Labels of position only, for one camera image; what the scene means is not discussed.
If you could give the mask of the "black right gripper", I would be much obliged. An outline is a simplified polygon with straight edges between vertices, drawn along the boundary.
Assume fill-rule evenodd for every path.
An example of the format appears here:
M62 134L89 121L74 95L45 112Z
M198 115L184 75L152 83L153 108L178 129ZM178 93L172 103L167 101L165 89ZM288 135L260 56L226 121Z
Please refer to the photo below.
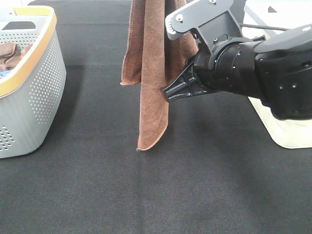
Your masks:
M212 55L199 43L195 59L186 60L184 70L161 88L166 102L221 91L247 97L264 97L265 91L255 65L254 48L264 40L226 40Z

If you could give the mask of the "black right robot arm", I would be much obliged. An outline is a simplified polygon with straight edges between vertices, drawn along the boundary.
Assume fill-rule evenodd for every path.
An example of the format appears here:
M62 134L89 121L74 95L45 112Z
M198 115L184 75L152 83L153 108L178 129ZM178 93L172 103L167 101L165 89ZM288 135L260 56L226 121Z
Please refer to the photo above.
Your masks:
M186 61L162 89L167 102L216 92L256 98L279 120L312 117L312 27L303 25L265 39L234 38Z

